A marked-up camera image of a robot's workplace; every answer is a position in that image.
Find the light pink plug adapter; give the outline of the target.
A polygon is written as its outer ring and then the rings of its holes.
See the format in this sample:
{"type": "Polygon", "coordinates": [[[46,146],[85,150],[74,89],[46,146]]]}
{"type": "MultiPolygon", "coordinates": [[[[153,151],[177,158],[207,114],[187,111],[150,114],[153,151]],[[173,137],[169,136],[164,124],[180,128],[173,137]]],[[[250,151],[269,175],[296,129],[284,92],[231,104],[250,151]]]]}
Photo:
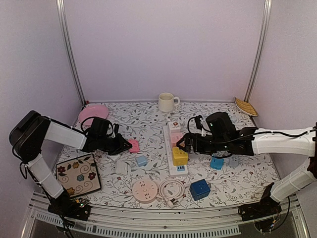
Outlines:
{"type": "Polygon", "coordinates": [[[183,137],[182,132],[176,132],[170,134],[170,144],[171,147],[176,147],[176,143],[183,137]]]}

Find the yellow cube adapter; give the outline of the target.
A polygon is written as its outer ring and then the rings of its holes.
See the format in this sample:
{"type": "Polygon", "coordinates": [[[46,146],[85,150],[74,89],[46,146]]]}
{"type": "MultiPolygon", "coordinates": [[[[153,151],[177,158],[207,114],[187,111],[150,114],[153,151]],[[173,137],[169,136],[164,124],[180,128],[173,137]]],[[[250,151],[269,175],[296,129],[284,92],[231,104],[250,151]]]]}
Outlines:
{"type": "Polygon", "coordinates": [[[172,161],[174,166],[181,166],[188,164],[188,153],[184,152],[183,150],[180,150],[178,147],[172,148],[172,161]]]}

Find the white plug adapter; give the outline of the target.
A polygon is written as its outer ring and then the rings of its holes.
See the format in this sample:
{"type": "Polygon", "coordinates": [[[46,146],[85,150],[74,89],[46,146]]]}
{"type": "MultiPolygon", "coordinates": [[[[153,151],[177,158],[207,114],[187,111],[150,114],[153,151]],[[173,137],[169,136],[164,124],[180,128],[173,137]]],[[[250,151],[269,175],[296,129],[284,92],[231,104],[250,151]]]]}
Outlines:
{"type": "Polygon", "coordinates": [[[116,161],[115,173],[121,176],[128,175],[128,164],[121,160],[116,161]]]}

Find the white cartoon plug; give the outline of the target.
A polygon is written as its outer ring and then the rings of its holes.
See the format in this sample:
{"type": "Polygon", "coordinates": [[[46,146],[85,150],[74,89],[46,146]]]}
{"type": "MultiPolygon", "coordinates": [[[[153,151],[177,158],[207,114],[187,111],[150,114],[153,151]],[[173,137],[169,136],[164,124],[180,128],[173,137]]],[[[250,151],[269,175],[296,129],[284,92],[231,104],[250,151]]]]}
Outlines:
{"type": "Polygon", "coordinates": [[[181,125],[178,121],[168,122],[168,129],[170,133],[179,133],[181,131],[181,125]]]}

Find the light blue plug adapter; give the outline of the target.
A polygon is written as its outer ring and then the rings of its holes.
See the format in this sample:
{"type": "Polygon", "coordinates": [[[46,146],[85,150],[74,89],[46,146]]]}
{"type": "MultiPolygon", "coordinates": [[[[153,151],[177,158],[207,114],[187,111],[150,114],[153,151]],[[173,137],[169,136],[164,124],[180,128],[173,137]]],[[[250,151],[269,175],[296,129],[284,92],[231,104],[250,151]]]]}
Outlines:
{"type": "Polygon", "coordinates": [[[147,161],[147,158],[145,156],[139,156],[136,158],[136,163],[137,163],[138,167],[142,167],[142,166],[146,166],[148,161],[147,161]]]}

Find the cyan plug adapter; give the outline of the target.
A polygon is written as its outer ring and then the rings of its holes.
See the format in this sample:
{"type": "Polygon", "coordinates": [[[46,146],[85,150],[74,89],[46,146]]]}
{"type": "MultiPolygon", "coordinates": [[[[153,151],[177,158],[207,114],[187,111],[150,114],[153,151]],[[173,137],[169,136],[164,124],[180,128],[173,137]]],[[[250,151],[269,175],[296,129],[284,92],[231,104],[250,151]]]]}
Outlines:
{"type": "Polygon", "coordinates": [[[223,158],[212,157],[210,162],[210,167],[215,170],[221,170],[224,163],[223,158]]]}

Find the pink round socket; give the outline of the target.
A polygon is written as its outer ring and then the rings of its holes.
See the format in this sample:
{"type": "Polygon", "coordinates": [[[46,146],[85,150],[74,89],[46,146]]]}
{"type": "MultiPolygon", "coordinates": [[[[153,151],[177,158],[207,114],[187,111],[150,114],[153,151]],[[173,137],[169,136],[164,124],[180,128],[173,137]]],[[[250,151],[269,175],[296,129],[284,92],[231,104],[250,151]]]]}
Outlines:
{"type": "Polygon", "coordinates": [[[132,187],[134,198],[143,204],[153,202],[158,194],[157,184],[149,179],[136,181],[132,187]]]}

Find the dark blue cube adapter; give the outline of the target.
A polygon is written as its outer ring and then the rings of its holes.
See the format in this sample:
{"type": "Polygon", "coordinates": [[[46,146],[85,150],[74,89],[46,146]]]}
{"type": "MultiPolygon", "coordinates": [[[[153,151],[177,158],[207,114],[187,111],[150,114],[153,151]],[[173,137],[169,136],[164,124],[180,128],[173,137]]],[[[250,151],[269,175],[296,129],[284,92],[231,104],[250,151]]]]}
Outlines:
{"type": "Polygon", "coordinates": [[[205,179],[190,184],[190,193],[194,201],[207,197],[211,189],[205,179]]]}

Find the light blue power strip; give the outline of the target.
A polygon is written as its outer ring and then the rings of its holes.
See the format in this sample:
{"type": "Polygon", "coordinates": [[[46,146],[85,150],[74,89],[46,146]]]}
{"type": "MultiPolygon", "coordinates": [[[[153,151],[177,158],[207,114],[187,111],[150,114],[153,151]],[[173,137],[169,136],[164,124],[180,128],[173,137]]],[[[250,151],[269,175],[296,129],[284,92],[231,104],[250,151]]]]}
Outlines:
{"type": "Polygon", "coordinates": [[[239,166],[239,158],[237,156],[231,156],[228,159],[228,165],[230,167],[236,168],[239,166]]]}

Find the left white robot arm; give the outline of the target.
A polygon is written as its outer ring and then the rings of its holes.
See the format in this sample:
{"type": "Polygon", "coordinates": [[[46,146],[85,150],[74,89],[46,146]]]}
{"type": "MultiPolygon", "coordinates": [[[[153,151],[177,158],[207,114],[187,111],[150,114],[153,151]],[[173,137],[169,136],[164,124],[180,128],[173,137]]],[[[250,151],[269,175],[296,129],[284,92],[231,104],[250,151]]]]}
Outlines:
{"type": "Polygon", "coordinates": [[[132,148],[119,132],[119,125],[101,117],[90,117],[90,127],[73,128],[67,124],[30,111],[10,132],[12,153],[35,177],[50,197],[56,198],[55,208],[63,215],[70,215],[73,203],[61,194],[62,185],[52,174],[53,163],[45,158],[52,150],[53,161],[64,146],[92,153],[103,151],[117,155],[132,148]]]}

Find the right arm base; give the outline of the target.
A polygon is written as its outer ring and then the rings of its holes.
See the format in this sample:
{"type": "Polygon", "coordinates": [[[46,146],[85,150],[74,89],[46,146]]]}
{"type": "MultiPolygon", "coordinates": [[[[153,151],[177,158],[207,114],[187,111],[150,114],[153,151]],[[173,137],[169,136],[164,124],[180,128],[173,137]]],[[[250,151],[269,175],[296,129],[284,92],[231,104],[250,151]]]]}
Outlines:
{"type": "Polygon", "coordinates": [[[271,233],[284,223],[283,221],[281,224],[277,224],[281,211],[280,202],[275,201],[259,201],[238,207],[238,213],[242,221],[256,220],[270,216],[269,219],[254,222],[256,230],[260,233],[271,233]]]}

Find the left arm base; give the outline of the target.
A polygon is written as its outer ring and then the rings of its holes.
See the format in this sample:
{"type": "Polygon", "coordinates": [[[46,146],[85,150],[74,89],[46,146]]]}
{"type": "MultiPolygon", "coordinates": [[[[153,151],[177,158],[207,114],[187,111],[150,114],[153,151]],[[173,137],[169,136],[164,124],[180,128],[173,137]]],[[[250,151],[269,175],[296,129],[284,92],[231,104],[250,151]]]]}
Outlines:
{"type": "Polygon", "coordinates": [[[63,218],[72,218],[81,221],[88,221],[91,212],[91,206],[88,204],[82,205],[68,197],[58,197],[50,200],[48,211],[63,218]]]}

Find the cream mug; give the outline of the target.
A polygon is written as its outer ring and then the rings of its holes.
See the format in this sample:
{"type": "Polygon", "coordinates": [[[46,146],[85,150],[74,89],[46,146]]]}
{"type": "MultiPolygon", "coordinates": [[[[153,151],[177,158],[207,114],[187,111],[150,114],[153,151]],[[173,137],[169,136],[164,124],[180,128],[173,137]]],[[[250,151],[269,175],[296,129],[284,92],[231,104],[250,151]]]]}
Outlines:
{"type": "Polygon", "coordinates": [[[161,93],[158,96],[158,109],[162,112],[170,112],[180,104],[180,98],[171,93],[161,93]]]}

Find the floral square coaster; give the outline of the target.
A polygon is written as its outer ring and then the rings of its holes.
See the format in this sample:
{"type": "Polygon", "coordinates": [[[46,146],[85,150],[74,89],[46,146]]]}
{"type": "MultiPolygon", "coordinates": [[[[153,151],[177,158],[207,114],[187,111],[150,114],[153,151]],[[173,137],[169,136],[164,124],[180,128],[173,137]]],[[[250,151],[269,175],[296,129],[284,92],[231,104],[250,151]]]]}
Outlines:
{"type": "Polygon", "coordinates": [[[55,168],[56,179],[75,198],[101,190],[101,180],[94,154],[60,162],[55,168]]]}

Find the yellow leaf dish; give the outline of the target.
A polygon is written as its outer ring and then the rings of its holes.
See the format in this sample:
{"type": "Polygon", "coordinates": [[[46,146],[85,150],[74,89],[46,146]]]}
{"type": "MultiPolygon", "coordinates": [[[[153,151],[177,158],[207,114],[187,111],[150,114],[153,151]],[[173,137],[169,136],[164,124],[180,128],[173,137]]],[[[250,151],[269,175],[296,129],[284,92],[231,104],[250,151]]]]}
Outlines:
{"type": "Polygon", "coordinates": [[[236,97],[234,98],[234,102],[236,106],[238,107],[238,109],[242,111],[243,113],[252,117],[258,116],[258,112],[254,109],[254,107],[250,103],[242,101],[236,97]]]}

